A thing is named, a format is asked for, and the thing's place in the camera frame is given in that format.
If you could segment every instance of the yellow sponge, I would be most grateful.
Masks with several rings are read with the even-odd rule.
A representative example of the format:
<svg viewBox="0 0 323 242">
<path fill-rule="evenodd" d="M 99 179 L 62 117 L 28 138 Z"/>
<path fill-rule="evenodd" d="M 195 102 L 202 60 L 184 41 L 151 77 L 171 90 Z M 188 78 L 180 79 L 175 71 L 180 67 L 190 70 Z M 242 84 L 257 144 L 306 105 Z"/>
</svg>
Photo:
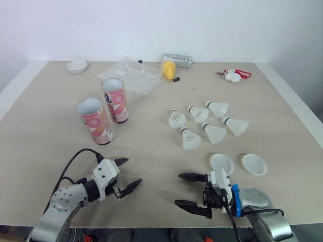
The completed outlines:
<svg viewBox="0 0 323 242">
<path fill-rule="evenodd" d="M 171 81 L 172 79 L 174 79 L 175 76 L 176 64 L 170 60 L 163 62 L 161 65 L 161 70 L 163 71 L 163 75 L 169 81 Z"/>
</svg>

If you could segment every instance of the badminton shuttlecock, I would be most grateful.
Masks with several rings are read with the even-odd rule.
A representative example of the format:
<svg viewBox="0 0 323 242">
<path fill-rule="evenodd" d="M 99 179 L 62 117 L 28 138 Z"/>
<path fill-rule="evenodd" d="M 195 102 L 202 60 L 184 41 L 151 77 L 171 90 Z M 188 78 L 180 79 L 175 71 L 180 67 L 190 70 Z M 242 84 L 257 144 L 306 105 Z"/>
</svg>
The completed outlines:
<svg viewBox="0 0 323 242">
<path fill-rule="evenodd" d="M 211 144 L 217 144 L 227 135 L 227 129 L 202 123 L 202 129 L 206 132 Z"/>
<path fill-rule="evenodd" d="M 180 112 L 177 112 L 176 109 L 171 110 L 171 117 L 169 120 L 169 125 L 175 129 L 175 128 L 181 128 L 186 124 L 186 116 L 183 115 Z"/>
<path fill-rule="evenodd" d="M 200 107 L 193 107 L 193 106 L 189 106 L 188 111 L 193 116 L 194 122 L 196 124 L 200 124 L 204 122 L 210 114 L 210 111 L 207 108 L 200 108 Z"/>
<path fill-rule="evenodd" d="M 240 82 L 241 76 L 238 73 L 235 73 L 235 70 L 227 70 L 224 74 L 224 79 L 229 82 Z"/>
<path fill-rule="evenodd" d="M 249 126 L 249 121 L 224 117 L 222 123 L 227 125 L 235 136 L 241 135 Z"/>
<path fill-rule="evenodd" d="M 213 112 L 215 117 L 223 117 L 223 115 L 226 114 L 229 108 L 229 104 L 227 102 L 206 102 L 205 106 Z"/>
<path fill-rule="evenodd" d="M 202 142 L 202 137 L 200 135 L 189 131 L 186 127 L 181 128 L 181 133 L 183 136 L 183 148 L 185 150 L 195 149 Z"/>
</svg>

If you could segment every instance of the beige table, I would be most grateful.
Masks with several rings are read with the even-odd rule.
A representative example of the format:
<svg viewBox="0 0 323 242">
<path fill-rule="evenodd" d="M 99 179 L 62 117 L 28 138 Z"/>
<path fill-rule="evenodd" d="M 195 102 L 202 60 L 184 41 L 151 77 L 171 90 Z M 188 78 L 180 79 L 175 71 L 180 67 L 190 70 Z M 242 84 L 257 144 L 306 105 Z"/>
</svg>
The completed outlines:
<svg viewBox="0 0 323 242">
<path fill-rule="evenodd" d="M 115 138 L 107 146 L 93 142 L 74 107 L 85 97 L 104 101 L 96 75 L 112 63 L 90 63 L 80 74 L 68 73 L 65 64 L 49 62 L 0 120 L 0 224 L 33 226 L 62 169 L 85 147 L 107 158 L 128 157 L 120 167 L 120 183 L 139 177 L 143 182 L 121 200 L 109 196 L 89 204 L 72 226 L 230 226 L 220 210 L 214 209 L 213 219 L 208 220 L 174 205 L 175 199 L 202 202 L 204 184 L 186 182 L 177 174 L 209 172 L 214 153 L 234 160 L 232 183 L 267 192 L 291 224 L 323 222 L 323 149 L 255 64 L 196 63 L 191 69 L 178 69 L 178 83 L 163 84 L 147 96 L 127 94 L 129 121 L 112 124 Z M 232 84 L 214 74 L 225 68 L 248 70 L 253 76 Z M 229 102 L 228 116 L 249 120 L 248 130 L 240 137 L 228 135 L 218 145 L 210 144 L 187 112 L 188 105 L 204 106 L 208 100 Z M 198 149 L 182 149 L 179 131 L 168 126 L 171 108 L 185 113 L 187 127 L 202 135 Z M 221 125 L 212 116 L 208 122 Z M 238 162 L 242 153 L 264 158 L 268 173 L 248 174 Z M 67 174 L 74 179 L 89 177 L 95 166 L 93 155 L 84 153 Z M 246 218 L 238 218 L 237 223 L 250 226 Z"/>
</svg>

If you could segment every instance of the table edge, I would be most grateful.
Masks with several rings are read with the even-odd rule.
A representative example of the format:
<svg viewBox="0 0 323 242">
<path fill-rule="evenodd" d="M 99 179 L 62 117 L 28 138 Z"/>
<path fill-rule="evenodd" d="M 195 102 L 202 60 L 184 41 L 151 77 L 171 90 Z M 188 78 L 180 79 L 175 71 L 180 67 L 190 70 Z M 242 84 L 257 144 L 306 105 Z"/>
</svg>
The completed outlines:
<svg viewBox="0 0 323 242">
<path fill-rule="evenodd" d="M 10 110 L 15 101 L 46 66 L 47 61 L 30 62 L 1 92 L 0 92 L 0 120 Z M 267 77 L 279 94 L 285 99 L 294 113 L 298 116 L 317 143 L 323 148 L 323 123 L 309 109 L 296 92 L 268 63 L 255 63 Z"/>
<path fill-rule="evenodd" d="M 279 94 L 285 99 L 293 112 L 298 116 L 307 130 L 312 134 L 317 143 L 323 149 L 323 123 L 285 82 L 285 80 L 267 63 L 255 63 L 261 72 L 267 77 Z"/>
<path fill-rule="evenodd" d="M 0 92 L 0 120 L 48 62 L 30 62 Z"/>
</svg>

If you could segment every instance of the small white dish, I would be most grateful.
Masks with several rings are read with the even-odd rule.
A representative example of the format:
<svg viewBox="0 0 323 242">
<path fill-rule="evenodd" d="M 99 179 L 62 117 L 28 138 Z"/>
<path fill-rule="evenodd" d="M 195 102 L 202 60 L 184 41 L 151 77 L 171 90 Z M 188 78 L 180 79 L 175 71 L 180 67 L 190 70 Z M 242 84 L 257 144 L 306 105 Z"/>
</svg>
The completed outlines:
<svg viewBox="0 0 323 242">
<path fill-rule="evenodd" d="M 65 68 L 71 73 L 80 73 L 86 70 L 87 62 L 82 60 L 74 60 L 72 62 L 68 62 Z"/>
<path fill-rule="evenodd" d="M 211 157 L 210 165 L 212 170 L 223 168 L 227 175 L 231 175 L 234 171 L 233 161 L 224 154 L 214 154 Z"/>
<path fill-rule="evenodd" d="M 267 164 L 260 156 L 247 154 L 242 157 L 243 168 L 252 175 L 265 175 Z"/>
</svg>

